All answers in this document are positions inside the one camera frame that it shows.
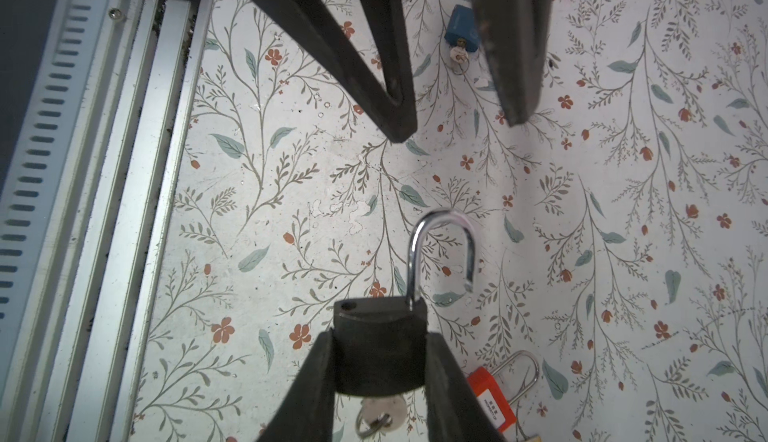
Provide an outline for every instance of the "orange flower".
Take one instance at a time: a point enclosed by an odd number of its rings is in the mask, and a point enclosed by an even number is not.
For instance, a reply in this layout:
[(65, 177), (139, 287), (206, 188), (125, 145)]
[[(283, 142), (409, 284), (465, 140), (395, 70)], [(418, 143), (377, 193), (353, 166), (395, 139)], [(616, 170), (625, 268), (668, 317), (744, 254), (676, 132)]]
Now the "orange flower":
[(644, 160), (651, 160), (654, 158), (654, 153), (647, 147), (640, 149), (640, 154), (643, 156)]
[(725, 300), (725, 287), (721, 287), (720, 284), (715, 285), (715, 290), (712, 292), (715, 298), (719, 301)]
[(373, 298), (384, 297), (386, 295), (386, 287), (382, 287), (378, 282), (374, 282), (370, 292), (368, 293)]
[(668, 330), (669, 325), (665, 324), (662, 321), (658, 321), (656, 324), (654, 324), (654, 330), (656, 331), (656, 338), (670, 338), (672, 337)]
[(230, 325), (232, 317), (225, 317), (221, 319), (221, 325), (213, 324), (210, 326), (210, 331), (214, 333), (214, 342), (218, 344), (221, 342), (225, 344), (230, 340), (230, 335), (235, 333), (235, 328)]
[(728, 217), (728, 214), (717, 216), (717, 221), (720, 223), (722, 228), (730, 228), (730, 225), (733, 224), (733, 222), (730, 220), (730, 217)]
[(346, 35), (346, 38), (349, 39), (352, 34), (355, 33), (355, 30), (352, 28), (352, 23), (347, 21), (344, 23), (344, 25), (341, 26), (341, 30)]
[(469, 159), (467, 159), (466, 156), (462, 156), (461, 166), (466, 168), (467, 170), (472, 170), (472, 168), (470, 167), (469, 164), (474, 164), (474, 163), (475, 163), (475, 159), (473, 159), (471, 157)]
[(558, 102), (560, 102), (560, 107), (563, 109), (570, 110), (574, 102), (571, 99), (571, 96), (562, 96), (558, 97)]
[(312, 340), (310, 335), (310, 326), (307, 324), (296, 324), (293, 328), (293, 333), (288, 336), (293, 341), (293, 350), (301, 349), (301, 345), (305, 342), (309, 343)]
[(266, 59), (268, 62), (271, 62), (272, 65), (277, 66), (283, 59), (283, 56), (280, 54), (279, 49), (269, 49), (266, 52), (264, 59)]
[(688, 109), (680, 109), (680, 111), (677, 113), (677, 115), (680, 117), (680, 120), (683, 122), (688, 122), (690, 120), (690, 111)]
[(690, 206), (686, 204), (685, 213), (688, 215), (688, 218), (696, 218), (699, 216), (699, 209), (696, 208), (696, 204), (691, 204)]

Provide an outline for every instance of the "silver metal bar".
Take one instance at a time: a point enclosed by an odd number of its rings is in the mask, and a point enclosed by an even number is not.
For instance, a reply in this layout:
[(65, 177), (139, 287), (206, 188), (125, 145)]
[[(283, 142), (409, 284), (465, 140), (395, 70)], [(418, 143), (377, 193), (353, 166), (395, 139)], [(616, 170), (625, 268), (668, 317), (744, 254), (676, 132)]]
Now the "silver metal bar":
[(167, 0), (165, 3), (68, 440), (106, 440), (112, 425), (125, 362), (124, 347), (144, 270), (144, 251), (148, 248), (150, 226), (154, 220), (160, 173), (168, 155), (172, 116), (178, 105), (190, 13), (190, 3), (185, 0)]
[(158, 210), (155, 215), (150, 237), (149, 252), (144, 265), (144, 275), (136, 304), (133, 330), (130, 333), (128, 353), (125, 360), (125, 369), (120, 381), (118, 403), (115, 406), (114, 422), (109, 439), (112, 441), (126, 440), (130, 433), (130, 425), (136, 403), (136, 393), (141, 377), (141, 368), (144, 365), (144, 350), (146, 349), (149, 323), (162, 268), (165, 243), (168, 237), (168, 221), (170, 211), (174, 206), (174, 194), (179, 168), (184, 156), (184, 141), (187, 139), (187, 127), (192, 111), (197, 75), (200, 70), (200, 62), (203, 58), (208, 21), (214, 8), (214, 0), (200, 0), (197, 8), (192, 42), (190, 44), (187, 68), (184, 72), (184, 83), (181, 87), (181, 97), (174, 121), (174, 131), (170, 138), (168, 160), (165, 164), (163, 183), (160, 187)]
[[(18, 410), (36, 383), (38, 362), (41, 367), (49, 362), (40, 351), (50, 334), (56, 282), (84, 195), (94, 129), (79, 114), (93, 109), (82, 101), (91, 68), (98, 65), (96, 45), (110, 0), (86, 1), (56, 3), (0, 198), (0, 296), (8, 301), (0, 306), (0, 440), (18, 429)], [(93, 88), (91, 96), (99, 91)], [(76, 151), (84, 160), (72, 157)]]
[(36, 424), (37, 435), (29, 433), (20, 440), (58, 442), (62, 440), (72, 415), (77, 380), (88, 344), (88, 324), (96, 305), (107, 260), (105, 255), (111, 243), (111, 228), (122, 194), (122, 174), (128, 165), (134, 144), (138, 110), (144, 99), (157, 42), (153, 24), (158, 0), (130, 1), (130, 8), (117, 7), (123, 16), (115, 21), (116, 24), (124, 24), (126, 29), (131, 30), (131, 41), (124, 51), (125, 58), (130, 56), (130, 61), (126, 60), (127, 69), (124, 69), (125, 64), (109, 67), (110, 72), (120, 78), (120, 84), (113, 88), (116, 107), (103, 112), (104, 118), (110, 122), (111, 133), (108, 132), (106, 154), (99, 160), (96, 172), (98, 189), (89, 211), (88, 230), (78, 254), (77, 272), (68, 297), (68, 307), (65, 307), (66, 317), (47, 393), (43, 388), (45, 399), (39, 423)]

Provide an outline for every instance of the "padlock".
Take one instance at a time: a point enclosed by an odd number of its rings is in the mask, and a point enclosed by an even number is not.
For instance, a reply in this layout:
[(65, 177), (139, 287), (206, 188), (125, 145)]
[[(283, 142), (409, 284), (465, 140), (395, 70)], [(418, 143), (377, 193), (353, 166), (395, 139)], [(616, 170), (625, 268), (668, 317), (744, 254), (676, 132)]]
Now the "padlock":
[(427, 306), (418, 290), (417, 273), (424, 239), (430, 228), (446, 223), (464, 228), (467, 236), (467, 289), (475, 271), (472, 223), (452, 209), (430, 212), (411, 235), (406, 295), (352, 298), (333, 305), (336, 391), (388, 397), (424, 385)]
[[(494, 376), (521, 355), (531, 359), (533, 362), (533, 381), (520, 389), (517, 395), (512, 399), (507, 400)], [(475, 370), (469, 377), (467, 377), (467, 382), (469, 382), (469, 387), (472, 388), (472, 391), (475, 392), (475, 397), (477, 397), (480, 407), (483, 409), (483, 412), (485, 412), (485, 415), (488, 416), (493, 426), (496, 427), (499, 432), (504, 432), (517, 421), (517, 418), (512, 411), (512, 405), (534, 386), (538, 380), (538, 375), (538, 362), (533, 354), (528, 351), (517, 351), (493, 371), (489, 372), (484, 367)]]

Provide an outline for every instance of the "floral tablecloth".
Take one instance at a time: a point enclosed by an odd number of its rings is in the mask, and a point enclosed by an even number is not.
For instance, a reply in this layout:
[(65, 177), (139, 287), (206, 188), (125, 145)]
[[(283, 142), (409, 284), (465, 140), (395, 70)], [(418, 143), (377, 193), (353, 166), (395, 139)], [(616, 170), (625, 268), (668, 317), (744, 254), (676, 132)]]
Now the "floral tablecloth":
[[(358, 0), (324, 0), (381, 74)], [(418, 132), (390, 144), (248, 0), (216, 0), (132, 440), (254, 440), (334, 301), (402, 291), (424, 247), (430, 329), (467, 374), (533, 351), (510, 440), (766, 440), (764, 0), (554, 0), (538, 111), (505, 124), (456, 4), (403, 0)], [(531, 368), (504, 373), (512, 395)], [(423, 391), (376, 438), (427, 440)], [(336, 399), (334, 440), (360, 400)]]

